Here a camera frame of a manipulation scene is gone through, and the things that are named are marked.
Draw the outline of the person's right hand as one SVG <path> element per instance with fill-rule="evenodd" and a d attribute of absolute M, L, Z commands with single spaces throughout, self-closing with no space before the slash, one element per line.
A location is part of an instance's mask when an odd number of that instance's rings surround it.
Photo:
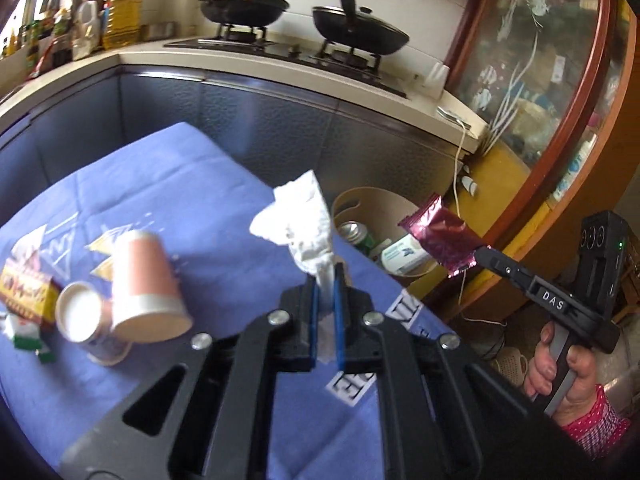
<path fill-rule="evenodd" d="M 548 322 L 540 332 L 540 341 L 529 361 L 528 374 L 524 382 L 524 391 L 533 396 L 548 396 L 552 391 L 552 382 L 556 375 L 556 363 L 552 359 L 550 346 L 554 337 L 554 323 Z M 572 388 L 552 415 L 560 426 L 567 426 L 587 415 L 597 401 L 597 367 L 593 352 L 582 346 L 571 346 L 566 362 L 576 373 Z"/>

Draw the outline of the pink dotted sleeve forearm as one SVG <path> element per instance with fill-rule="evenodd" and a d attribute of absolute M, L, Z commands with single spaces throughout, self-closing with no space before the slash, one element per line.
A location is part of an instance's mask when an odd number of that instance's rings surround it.
<path fill-rule="evenodd" d="M 630 426 L 630 420 L 614 410 L 603 386 L 597 384 L 591 410 L 562 429 L 592 460 L 597 460 L 612 452 Z"/>

